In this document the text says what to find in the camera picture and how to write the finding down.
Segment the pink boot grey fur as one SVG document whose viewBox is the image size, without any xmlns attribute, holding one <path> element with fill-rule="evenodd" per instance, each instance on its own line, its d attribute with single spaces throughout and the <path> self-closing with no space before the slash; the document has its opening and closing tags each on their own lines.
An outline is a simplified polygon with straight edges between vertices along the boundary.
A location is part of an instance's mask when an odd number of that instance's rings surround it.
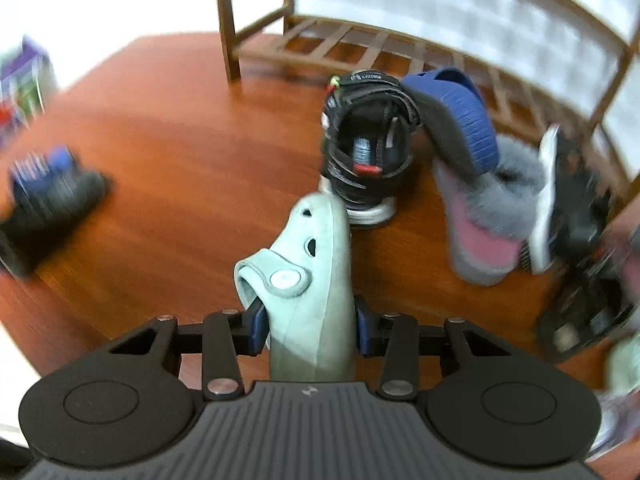
<svg viewBox="0 0 640 480">
<path fill-rule="evenodd" d="M 525 142 L 500 133 L 498 164 L 466 183 L 436 159 L 433 172 L 447 221 L 450 261 L 471 284 L 499 283 L 518 265 L 522 244 L 533 234 L 544 166 Z"/>
</svg>

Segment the black leather boot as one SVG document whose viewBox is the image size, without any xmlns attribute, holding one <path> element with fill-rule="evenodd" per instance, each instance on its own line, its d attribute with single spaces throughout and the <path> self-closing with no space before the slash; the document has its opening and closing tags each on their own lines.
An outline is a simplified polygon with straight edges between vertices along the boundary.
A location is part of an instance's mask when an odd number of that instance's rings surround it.
<svg viewBox="0 0 640 480">
<path fill-rule="evenodd" d="M 562 363 L 600 344 L 639 310 L 639 243 L 610 238 L 593 252 L 561 258 L 559 281 L 537 318 L 544 358 Z"/>
</svg>

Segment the blue slipper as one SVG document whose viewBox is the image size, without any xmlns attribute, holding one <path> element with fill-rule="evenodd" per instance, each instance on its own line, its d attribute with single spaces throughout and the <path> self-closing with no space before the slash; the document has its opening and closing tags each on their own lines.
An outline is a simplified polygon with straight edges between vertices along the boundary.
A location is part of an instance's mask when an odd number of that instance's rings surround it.
<svg viewBox="0 0 640 480">
<path fill-rule="evenodd" d="M 400 81 L 420 110 L 437 155 L 465 182 L 498 164 L 497 133 L 473 81 L 455 67 L 408 74 Z"/>
</svg>

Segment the colourful box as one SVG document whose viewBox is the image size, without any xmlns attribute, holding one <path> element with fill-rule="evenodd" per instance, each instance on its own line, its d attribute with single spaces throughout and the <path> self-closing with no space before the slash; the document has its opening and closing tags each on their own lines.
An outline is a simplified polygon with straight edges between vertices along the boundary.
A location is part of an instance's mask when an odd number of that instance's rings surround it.
<svg viewBox="0 0 640 480">
<path fill-rule="evenodd" d="M 30 38 L 1 55 L 1 147 L 46 110 L 58 91 L 48 52 Z"/>
</svg>

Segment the black sport sandal silver sole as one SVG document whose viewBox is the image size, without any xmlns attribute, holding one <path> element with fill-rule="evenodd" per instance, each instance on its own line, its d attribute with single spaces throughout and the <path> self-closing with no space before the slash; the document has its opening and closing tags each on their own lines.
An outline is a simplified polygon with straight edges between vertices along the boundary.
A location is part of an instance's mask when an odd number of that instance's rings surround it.
<svg viewBox="0 0 640 480">
<path fill-rule="evenodd" d="M 414 99 L 379 70 L 330 79 L 320 124 L 319 190 L 338 197 L 353 226 L 393 218 L 412 163 L 411 136 L 421 125 Z"/>
</svg>

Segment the black white sneaker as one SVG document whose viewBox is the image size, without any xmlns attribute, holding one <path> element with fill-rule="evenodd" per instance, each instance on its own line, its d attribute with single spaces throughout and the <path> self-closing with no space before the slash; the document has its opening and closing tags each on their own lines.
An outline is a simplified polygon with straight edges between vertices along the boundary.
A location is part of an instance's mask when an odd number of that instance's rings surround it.
<svg viewBox="0 0 640 480">
<path fill-rule="evenodd" d="M 555 263 L 581 263 L 597 248 L 612 205 L 609 188 L 587 165 L 577 141 L 553 124 L 542 136 L 538 158 L 546 184 L 538 195 L 537 220 L 522 244 L 520 267 L 547 272 Z"/>
</svg>

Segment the brown wooden shoe rack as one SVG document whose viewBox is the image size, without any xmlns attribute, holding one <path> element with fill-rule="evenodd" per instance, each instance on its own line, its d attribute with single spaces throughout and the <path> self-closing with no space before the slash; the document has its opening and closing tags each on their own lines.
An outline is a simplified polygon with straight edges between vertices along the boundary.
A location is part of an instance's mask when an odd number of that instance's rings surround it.
<svg viewBox="0 0 640 480">
<path fill-rule="evenodd" d="M 638 53 L 637 39 L 623 48 L 616 73 L 596 109 L 584 115 L 531 82 L 473 55 L 383 27 L 299 14 L 295 0 L 283 0 L 280 8 L 242 29 L 235 27 L 232 0 L 217 0 L 217 9 L 222 56 L 230 81 L 240 79 L 243 60 L 311 68 L 329 75 L 375 67 L 405 75 L 452 65 L 468 72 L 480 86 L 496 127 L 534 143 L 548 125 L 559 122 L 578 140 L 588 164 L 612 188 L 617 208 L 624 209 L 636 200 L 639 181 L 627 177 L 622 155 L 605 131 L 603 119 Z M 604 154 L 598 153 L 593 144 L 597 131 L 602 132 L 608 148 Z"/>
</svg>

